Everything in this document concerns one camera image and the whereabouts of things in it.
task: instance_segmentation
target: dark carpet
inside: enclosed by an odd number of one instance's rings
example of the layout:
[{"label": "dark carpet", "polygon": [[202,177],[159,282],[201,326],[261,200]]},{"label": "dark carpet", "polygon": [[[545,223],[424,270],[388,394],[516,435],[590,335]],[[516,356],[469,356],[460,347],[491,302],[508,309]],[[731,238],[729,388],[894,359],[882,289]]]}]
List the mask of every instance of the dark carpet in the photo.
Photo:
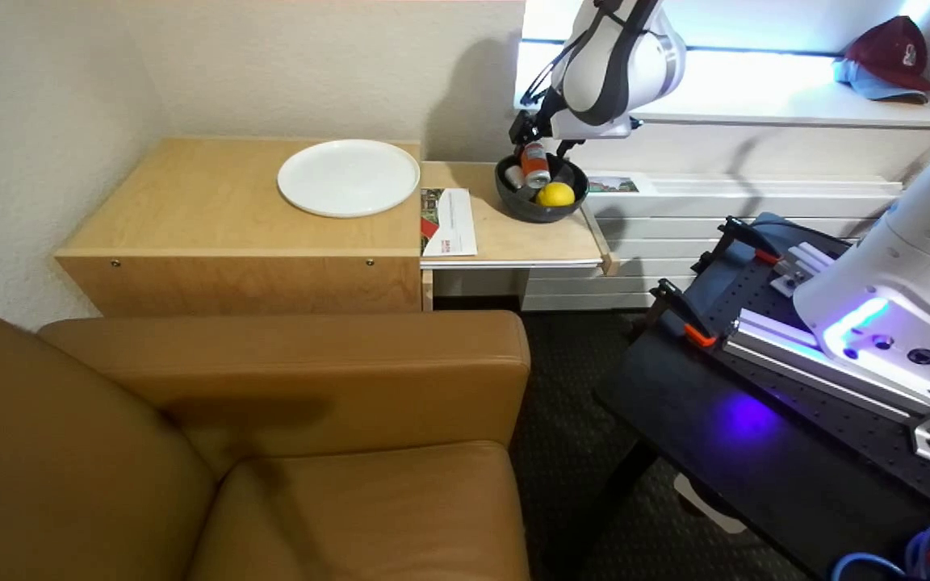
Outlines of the dark carpet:
[{"label": "dark carpet", "polygon": [[516,427],[530,565],[534,581],[805,581],[754,533],[727,537],[684,507],[663,458],[609,503],[609,519],[576,527],[614,466],[637,442],[593,385],[623,356],[638,314],[527,314],[531,382]]}]

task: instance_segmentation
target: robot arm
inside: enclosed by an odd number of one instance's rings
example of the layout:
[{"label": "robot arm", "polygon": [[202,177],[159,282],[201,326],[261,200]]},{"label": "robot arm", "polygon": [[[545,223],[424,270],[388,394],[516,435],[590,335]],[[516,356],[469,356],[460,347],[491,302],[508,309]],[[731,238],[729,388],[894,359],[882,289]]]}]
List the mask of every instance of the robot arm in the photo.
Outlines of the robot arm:
[{"label": "robot arm", "polygon": [[630,110],[672,95],[684,78],[684,42],[657,0],[587,0],[558,57],[530,84],[512,145],[556,136],[630,136]]}]

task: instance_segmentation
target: lemon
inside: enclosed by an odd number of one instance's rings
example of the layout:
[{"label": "lemon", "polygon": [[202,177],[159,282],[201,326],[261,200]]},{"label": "lemon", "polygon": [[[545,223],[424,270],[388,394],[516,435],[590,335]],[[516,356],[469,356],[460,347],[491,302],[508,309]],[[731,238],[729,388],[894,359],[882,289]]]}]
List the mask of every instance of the lemon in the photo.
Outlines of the lemon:
[{"label": "lemon", "polygon": [[548,182],[534,192],[540,208],[571,208],[574,192],[565,182]]}]

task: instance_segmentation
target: window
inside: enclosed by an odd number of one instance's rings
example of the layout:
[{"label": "window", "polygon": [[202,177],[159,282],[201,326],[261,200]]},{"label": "window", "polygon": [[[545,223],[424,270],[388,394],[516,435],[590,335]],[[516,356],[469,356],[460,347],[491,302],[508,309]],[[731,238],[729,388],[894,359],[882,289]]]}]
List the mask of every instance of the window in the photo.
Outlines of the window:
[{"label": "window", "polygon": [[[580,2],[527,0],[516,97],[548,65]],[[643,107],[644,119],[826,119],[888,118],[833,81],[833,57],[868,26],[908,12],[921,20],[930,0],[657,0],[686,45],[686,73],[678,95]]]}]

